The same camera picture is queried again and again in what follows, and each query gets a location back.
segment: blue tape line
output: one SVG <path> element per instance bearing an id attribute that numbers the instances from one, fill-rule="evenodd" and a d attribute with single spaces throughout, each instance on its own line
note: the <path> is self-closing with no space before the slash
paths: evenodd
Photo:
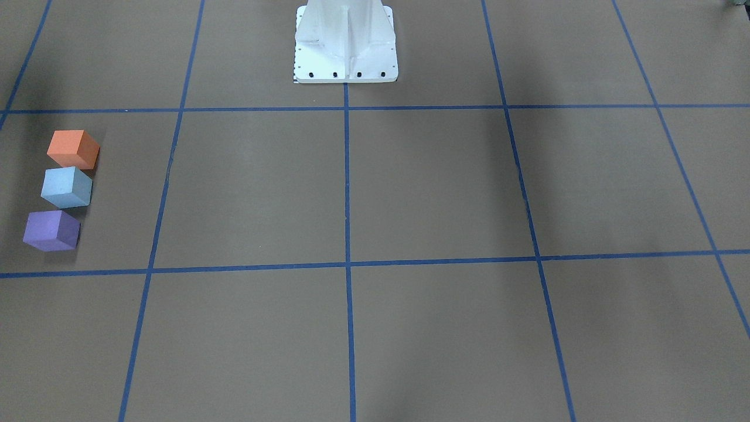
<path id="1" fill-rule="evenodd" d="M 177 113 L 179 108 L 74 108 L 68 110 L 9 110 L 8 114 L 107 114 L 107 113 Z"/>
<path id="2" fill-rule="evenodd" d="M 31 40 L 31 46 L 28 49 L 28 52 L 26 53 L 26 57 L 23 59 L 23 64 L 21 65 L 21 69 L 18 72 L 18 76 L 16 77 L 16 82 L 13 83 L 13 89 L 10 91 L 10 97 L 7 99 L 7 103 L 5 103 L 5 113 L 0 116 L 0 129 L 2 129 L 3 125 L 5 124 L 5 118 L 8 117 L 8 111 L 13 106 L 13 101 L 16 99 L 16 93 L 18 93 L 18 88 L 21 86 L 21 79 L 23 79 L 23 75 L 26 72 L 26 68 L 29 66 L 29 61 L 31 61 L 32 54 L 34 54 L 34 48 L 37 46 L 37 41 L 39 41 L 39 37 L 42 34 L 42 29 L 44 28 L 44 23 L 47 21 L 47 15 L 50 14 L 50 7 L 52 6 L 52 0 L 47 0 L 47 4 L 44 6 L 44 12 L 42 12 L 42 17 L 39 19 L 39 25 L 37 26 L 37 31 L 34 34 L 34 39 Z"/>
<path id="3" fill-rule="evenodd" d="M 446 259 L 403 259 L 393 261 L 354 261 L 352 267 L 393 267 L 399 265 L 446 265 L 446 264 L 489 264 L 497 262 L 536 261 L 533 256 L 498 258 L 446 258 Z"/>
<path id="4" fill-rule="evenodd" d="M 383 111 L 383 110 L 493 110 L 502 105 L 414 105 L 414 106 L 354 106 L 350 110 Z"/>
<path id="5" fill-rule="evenodd" d="M 749 108 L 750 104 L 659 104 L 660 108 Z"/>
<path id="6" fill-rule="evenodd" d="M 720 255 L 750 255 L 750 249 L 723 249 Z M 672 251 L 672 252 L 631 252 L 620 254 L 589 255 L 542 255 L 540 261 L 585 261 L 595 259 L 639 259 L 668 258 L 682 256 L 710 256 L 714 251 Z M 395 267 L 411 265 L 446 265 L 446 264 L 491 264 L 510 262 L 533 262 L 534 256 L 490 257 L 490 258 L 445 258 L 445 259 L 404 259 L 392 261 L 352 261 L 350 267 Z M 75 277 L 75 276 L 121 276 L 128 274 L 177 274 L 177 273 L 218 273 L 229 271 L 268 271 L 268 270 L 303 270 L 316 268 L 345 268 L 346 262 L 312 262 L 300 264 L 254 264 L 226 265 L 214 267 L 162 267 L 130 268 L 123 270 L 77 270 L 77 271 L 39 271 L 32 273 L 0 273 L 0 279 L 30 279 L 38 277 Z"/>
<path id="7" fill-rule="evenodd" d="M 557 334 L 557 323 L 555 322 L 554 312 L 552 309 L 552 301 L 550 299 L 549 290 L 547 286 L 547 277 L 545 275 L 545 269 L 542 265 L 541 255 L 539 253 L 539 242 L 536 238 L 536 230 L 534 229 L 534 220 L 531 213 L 531 206 L 529 205 L 529 197 L 526 190 L 526 183 L 524 182 L 524 172 L 521 167 L 521 160 L 518 157 L 518 148 L 515 142 L 515 135 L 513 133 L 513 124 L 511 122 L 510 109 L 508 108 L 508 101 L 506 99 L 506 91 L 503 85 L 503 76 L 500 71 L 500 64 L 497 60 L 497 53 L 495 50 L 495 41 L 492 35 L 492 28 L 490 26 L 490 17 L 487 12 L 487 4 L 485 0 L 481 0 L 481 9 L 484 14 L 484 24 L 487 26 L 487 37 L 490 41 L 490 50 L 492 51 L 492 60 L 495 65 L 495 74 L 497 76 L 497 85 L 500 90 L 500 97 L 502 99 L 503 112 L 505 114 L 505 123 L 508 126 L 508 136 L 511 142 L 511 148 L 513 149 L 513 159 L 515 161 L 516 168 L 518 170 L 518 183 L 520 185 L 521 195 L 523 196 L 523 202 L 526 206 L 526 217 L 529 220 L 529 232 L 531 234 L 531 241 L 534 246 L 534 258 L 536 260 L 536 267 L 539 273 L 539 281 L 541 283 L 541 290 L 544 293 L 544 304 L 547 307 L 547 318 L 550 322 L 550 331 L 552 334 L 552 340 L 555 346 L 555 353 L 557 355 L 557 365 L 559 367 L 560 379 L 562 381 L 562 388 L 565 392 L 565 401 L 568 405 L 568 414 L 571 422 L 576 422 L 575 409 L 573 406 L 573 399 L 570 393 L 570 387 L 568 383 L 568 373 L 565 366 L 565 360 L 563 359 L 563 350 L 560 346 L 560 338 Z"/>
<path id="8" fill-rule="evenodd" d="M 588 254 L 588 255 L 546 255 L 542 261 L 585 261 L 591 259 L 629 259 L 629 258 L 664 258 L 680 256 L 714 255 L 713 251 L 675 251 L 675 252 L 632 252 L 621 254 Z"/>
<path id="9" fill-rule="evenodd" d="M 734 286 L 732 285 L 732 281 L 729 278 L 729 274 L 724 268 L 724 262 L 721 260 L 722 257 L 719 254 L 719 249 L 716 247 L 716 242 L 714 242 L 713 236 L 711 235 L 711 230 L 709 230 L 706 217 L 703 215 L 703 210 L 700 208 L 701 205 L 698 203 L 698 197 L 695 195 L 695 191 L 693 190 L 693 186 L 690 183 L 690 179 L 688 178 L 688 174 L 687 174 L 687 171 L 685 170 L 685 166 L 682 163 L 683 161 L 679 157 L 680 154 L 677 152 L 677 146 L 675 145 L 674 140 L 672 138 L 672 133 L 670 132 L 669 126 L 667 125 L 667 121 L 664 118 L 664 114 L 662 112 L 661 106 L 656 100 L 656 95 L 654 94 L 653 88 L 651 87 L 651 82 L 649 81 L 649 78 L 646 75 L 646 70 L 644 68 L 643 62 L 641 61 L 640 56 L 638 55 L 638 51 L 636 51 L 635 49 L 633 38 L 630 36 L 630 31 L 628 30 L 628 26 L 625 24 L 625 19 L 623 18 L 623 14 L 620 11 L 620 7 L 617 5 L 617 0 L 612 0 L 612 5 L 614 6 L 614 10 L 617 13 L 617 18 L 619 19 L 620 25 L 622 25 L 622 30 L 625 32 L 625 37 L 628 39 L 628 44 L 630 44 L 630 50 L 633 52 L 635 61 L 637 62 L 638 68 L 640 69 L 640 74 L 641 76 L 643 76 L 643 81 L 646 83 L 646 87 L 648 88 L 649 95 L 651 95 L 651 100 L 653 101 L 654 106 L 656 107 L 656 112 L 658 114 L 659 120 L 661 121 L 661 126 L 664 129 L 664 133 L 667 135 L 667 140 L 669 141 L 669 146 L 672 149 L 672 154 L 674 155 L 674 159 L 677 161 L 677 167 L 679 168 L 679 172 L 682 174 L 682 177 L 683 177 L 682 180 L 685 182 L 685 186 L 687 187 L 688 193 L 690 194 L 690 198 L 692 199 L 693 205 L 695 206 L 695 211 L 697 212 L 698 217 L 700 218 L 700 223 L 703 225 L 703 229 L 704 229 L 703 231 L 706 232 L 706 237 L 708 238 L 709 244 L 711 245 L 711 250 L 713 251 L 713 254 L 716 258 L 716 263 L 718 264 L 718 267 L 721 270 L 721 274 L 724 277 L 724 283 L 726 283 L 727 289 L 729 290 L 729 294 L 732 296 L 732 301 L 734 301 L 734 306 L 737 310 L 737 313 L 739 314 L 739 319 L 742 321 L 742 325 L 745 327 L 745 333 L 750 339 L 750 324 L 748 323 L 748 319 L 745 316 L 745 312 L 743 311 L 743 307 L 742 307 L 742 304 L 740 303 L 740 299 L 737 297 L 737 293 L 734 291 Z"/>
<path id="10" fill-rule="evenodd" d="M 185 72 L 185 79 L 182 86 L 182 97 L 180 100 L 180 109 L 185 108 L 185 101 L 188 96 L 188 87 L 190 84 L 190 76 L 193 68 L 193 60 L 195 59 L 195 50 L 198 45 L 198 37 L 200 35 L 200 24 L 203 20 L 203 9 L 205 7 L 206 0 L 200 0 L 200 6 L 198 8 L 198 18 L 195 24 L 195 32 L 193 34 L 193 44 L 190 47 L 190 58 L 187 61 L 187 70 Z M 146 313 L 146 303 L 149 298 L 149 287 L 151 285 L 151 277 L 154 269 L 154 262 L 156 261 L 156 251 L 159 245 L 159 235 L 161 234 L 161 222 L 164 217 L 164 209 L 167 205 L 167 192 L 170 186 L 170 173 L 172 171 L 172 164 L 175 159 L 175 150 L 177 149 L 177 141 L 180 135 L 180 127 L 182 126 L 182 115 L 180 111 L 177 114 L 177 122 L 175 124 L 175 133 L 172 136 L 172 147 L 169 151 L 169 161 L 166 165 L 166 175 L 164 177 L 164 185 L 161 192 L 161 201 L 159 203 L 159 213 L 156 218 L 156 225 L 154 227 L 154 239 L 151 245 L 151 254 L 148 260 L 148 272 L 146 273 L 145 282 L 143 283 L 143 294 L 141 297 L 141 306 L 138 312 L 138 321 L 136 322 L 135 334 L 133 335 L 133 348 L 130 351 L 130 362 L 127 368 L 127 376 L 125 378 L 125 386 L 122 391 L 122 401 L 120 403 L 120 414 L 118 422 L 125 422 L 125 412 L 128 409 L 128 398 L 130 397 L 130 388 L 133 381 L 133 373 L 135 370 L 136 357 L 138 355 L 138 344 L 140 342 L 141 329 L 143 327 L 143 318 Z"/>
<path id="11" fill-rule="evenodd" d="M 128 399 L 131 395 L 131 385 L 133 382 L 133 372 L 136 368 L 136 358 L 138 356 L 138 345 L 140 344 L 140 334 L 143 328 L 143 316 L 146 313 L 146 301 L 149 298 L 149 289 L 151 287 L 151 273 L 145 275 L 145 281 L 143 283 L 143 292 L 141 293 L 141 303 L 138 308 L 138 320 L 136 321 L 136 329 L 133 334 L 133 346 L 130 348 L 130 360 L 127 362 L 127 374 L 125 375 L 125 386 L 122 390 L 122 400 L 120 402 L 120 412 L 118 415 L 118 422 L 125 422 L 125 412 L 128 409 Z"/>
<path id="12" fill-rule="evenodd" d="M 349 85 L 343 85 L 343 173 L 344 173 L 344 243 L 346 261 L 346 326 L 349 337 L 349 420 L 357 421 L 357 391 L 354 356 L 354 302 L 352 296 L 352 241 L 349 172 Z"/>
<path id="13" fill-rule="evenodd" d="M 145 268 L 126 270 L 78 270 L 78 271 L 37 271 L 33 273 L 0 273 L 0 279 L 31 279 L 37 277 L 77 277 L 77 276 L 123 276 L 146 274 Z"/>
<path id="14" fill-rule="evenodd" d="M 750 249 L 719 249 L 717 252 L 720 255 L 747 255 Z"/>
<path id="15" fill-rule="evenodd" d="M 513 110 L 556 108 L 654 108 L 653 104 L 518 104 L 509 105 Z"/>
<path id="16" fill-rule="evenodd" d="M 343 107 L 189 107 L 186 113 L 204 112 L 251 112 L 251 111 L 342 111 Z"/>
<path id="17" fill-rule="evenodd" d="M 512 110 L 591 109 L 591 108 L 654 108 L 653 104 L 513 104 Z M 660 104 L 661 108 L 748 108 L 750 104 Z M 344 107 L 154 107 L 154 108 L 80 108 L 47 110 L 3 110 L 11 114 L 105 114 L 105 113 L 250 113 L 275 111 L 343 111 Z M 350 111 L 388 110 L 499 110 L 503 105 L 415 105 L 415 106 L 350 106 Z"/>
<path id="18" fill-rule="evenodd" d="M 309 264 L 257 264 L 257 265 L 226 265 L 217 267 L 176 267 L 154 268 L 154 274 L 176 273 L 222 273 L 231 271 L 269 271 L 269 270 L 305 270 L 311 268 L 344 268 L 344 262 L 317 262 Z"/>

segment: orange cube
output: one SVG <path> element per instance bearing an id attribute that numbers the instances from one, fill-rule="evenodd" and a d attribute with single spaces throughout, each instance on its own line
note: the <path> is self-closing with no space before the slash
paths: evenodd
<path id="1" fill-rule="evenodd" d="M 86 131 L 55 131 L 47 155 L 62 167 L 91 170 L 99 155 L 99 144 Z"/>

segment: cube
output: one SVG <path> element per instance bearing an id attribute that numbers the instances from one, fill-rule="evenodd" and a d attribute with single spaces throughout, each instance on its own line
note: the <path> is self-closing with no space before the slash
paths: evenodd
<path id="1" fill-rule="evenodd" d="M 62 167 L 91 170 L 99 155 L 99 144 L 86 131 L 55 131 L 47 155 Z"/>
<path id="2" fill-rule="evenodd" d="M 81 224 L 65 211 L 28 215 L 23 242 L 45 252 L 75 249 Z"/>
<path id="3" fill-rule="evenodd" d="M 42 197 L 58 208 L 87 206 L 92 199 L 92 180 L 75 167 L 51 168 L 44 174 Z"/>

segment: grid square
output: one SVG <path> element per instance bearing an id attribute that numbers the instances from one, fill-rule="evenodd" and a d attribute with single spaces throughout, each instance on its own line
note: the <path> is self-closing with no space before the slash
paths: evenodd
<path id="1" fill-rule="evenodd" d="M 174 113 L 11 115 L 0 131 L 0 272 L 145 268 L 149 264 Z M 78 248 L 44 254 L 23 244 L 29 213 L 54 209 L 39 196 L 54 161 L 54 130 L 87 128 L 101 143 Z"/>
<path id="2" fill-rule="evenodd" d="M 487 3 L 510 104 L 651 104 L 610 2 Z"/>
<path id="3" fill-rule="evenodd" d="M 340 84 L 293 83 L 295 15 L 306 3 L 206 2 L 187 105 L 342 106 Z"/>
<path id="4" fill-rule="evenodd" d="M 481 2 L 383 3 L 393 8 L 398 81 L 352 84 L 353 106 L 500 104 Z"/>
<path id="5" fill-rule="evenodd" d="M 543 255 L 710 249 L 655 110 L 511 116 Z"/>
<path id="6" fill-rule="evenodd" d="M 157 265 L 343 261 L 343 117 L 186 114 Z"/>
<path id="7" fill-rule="evenodd" d="M 115 420 L 143 276 L 0 280 L 0 418 Z"/>
<path id="8" fill-rule="evenodd" d="M 47 0 L 6 0 L 0 13 L 0 109 L 13 91 Z"/>
<path id="9" fill-rule="evenodd" d="M 750 316 L 750 255 L 724 255 L 721 259 L 747 318 Z"/>
<path id="10" fill-rule="evenodd" d="M 750 249 L 750 109 L 663 109 L 714 242 Z"/>
<path id="11" fill-rule="evenodd" d="M 566 420 L 534 263 L 352 269 L 357 420 Z"/>
<path id="12" fill-rule="evenodd" d="M 348 420 L 342 269 L 155 275 L 128 420 Z"/>
<path id="13" fill-rule="evenodd" d="M 660 103 L 750 103 L 744 8 L 720 0 L 617 3 Z"/>
<path id="14" fill-rule="evenodd" d="M 714 257 L 544 267 L 578 420 L 748 420 L 748 337 Z"/>
<path id="15" fill-rule="evenodd" d="M 502 111 L 350 119 L 352 259 L 534 255 Z"/>
<path id="16" fill-rule="evenodd" d="M 179 106 L 199 3 L 53 2 L 13 109 Z"/>

